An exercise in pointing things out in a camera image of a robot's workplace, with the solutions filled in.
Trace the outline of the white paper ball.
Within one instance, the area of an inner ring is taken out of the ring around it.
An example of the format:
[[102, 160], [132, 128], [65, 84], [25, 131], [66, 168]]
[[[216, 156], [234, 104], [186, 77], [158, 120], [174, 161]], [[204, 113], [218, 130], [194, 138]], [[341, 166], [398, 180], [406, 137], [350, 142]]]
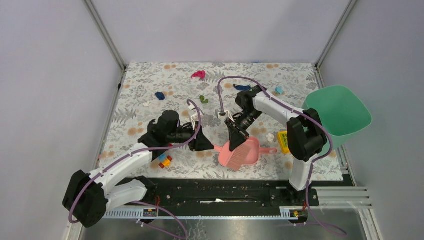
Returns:
[[266, 139], [267, 139], [267, 141], [268, 141], [269, 143], [273, 143], [273, 142], [274, 142], [274, 140], [275, 140], [275, 136], [274, 136], [274, 134], [272, 134], [272, 133], [268, 133], [268, 134], [266, 135]]

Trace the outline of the pink hand brush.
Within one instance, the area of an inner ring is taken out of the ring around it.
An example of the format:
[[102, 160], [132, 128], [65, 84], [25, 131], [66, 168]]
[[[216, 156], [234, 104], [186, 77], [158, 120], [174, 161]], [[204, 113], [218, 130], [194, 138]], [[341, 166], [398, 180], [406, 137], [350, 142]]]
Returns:
[[242, 144], [234, 151], [230, 151], [229, 146], [229, 142], [227, 142], [224, 146], [214, 145], [214, 150], [219, 153], [218, 162], [223, 167], [237, 172], [246, 161], [252, 148], [246, 144]]

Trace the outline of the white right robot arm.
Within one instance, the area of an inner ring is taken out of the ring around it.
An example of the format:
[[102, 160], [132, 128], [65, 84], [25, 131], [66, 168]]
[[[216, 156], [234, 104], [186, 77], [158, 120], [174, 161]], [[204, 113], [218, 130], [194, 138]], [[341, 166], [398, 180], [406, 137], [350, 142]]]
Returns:
[[312, 164], [321, 159], [326, 144], [332, 145], [329, 133], [322, 125], [319, 113], [294, 107], [271, 96], [265, 88], [257, 85], [236, 95], [236, 104], [242, 109], [225, 120], [229, 132], [229, 150], [239, 149], [250, 137], [247, 129], [266, 114], [287, 131], [288, 149], [295, 157], [287, 191], [287, 201], [293, 206], [301, 205], [306, 199], [305, 189], [312, 177]]

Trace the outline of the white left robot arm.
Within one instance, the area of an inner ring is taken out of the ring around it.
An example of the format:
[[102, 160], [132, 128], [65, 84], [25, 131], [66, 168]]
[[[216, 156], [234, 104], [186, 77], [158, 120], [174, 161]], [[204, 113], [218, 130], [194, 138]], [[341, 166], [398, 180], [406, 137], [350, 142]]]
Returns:
[[62, 201], [69, 211], [70, 223], [81, 223], [85, 228], [90, 228], [106, 212], [127, 203], [139, 201], [144, 206], [152, 204], [155, 192], [141, 180], [125, 184], [120, 182], [167, 150], [183, 146], [188, 146], [192, 152], [215, 148], [203, 134], [201, 121], [181, 124], [176, 111], [164, 111], [158, 119], [149, 122], [147, 132], [126, 154], [89, 173], [79, 170], [72, 175]]

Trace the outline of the pink plastic dustpan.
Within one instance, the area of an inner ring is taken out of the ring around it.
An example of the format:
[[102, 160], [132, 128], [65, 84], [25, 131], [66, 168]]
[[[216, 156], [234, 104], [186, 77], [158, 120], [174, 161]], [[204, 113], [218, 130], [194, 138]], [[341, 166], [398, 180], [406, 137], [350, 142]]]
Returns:
[[230, 151], [230, 142], [224, 146], [214, 146], [214, 150], [219, 153], [218, 162], [226, 168], [238, 171], [242, 166], [255, 165], [261, 155], [275, 155], [278, 153], [276, 148], [263, 148], [255, 137], [250, 137], [246, 142]]

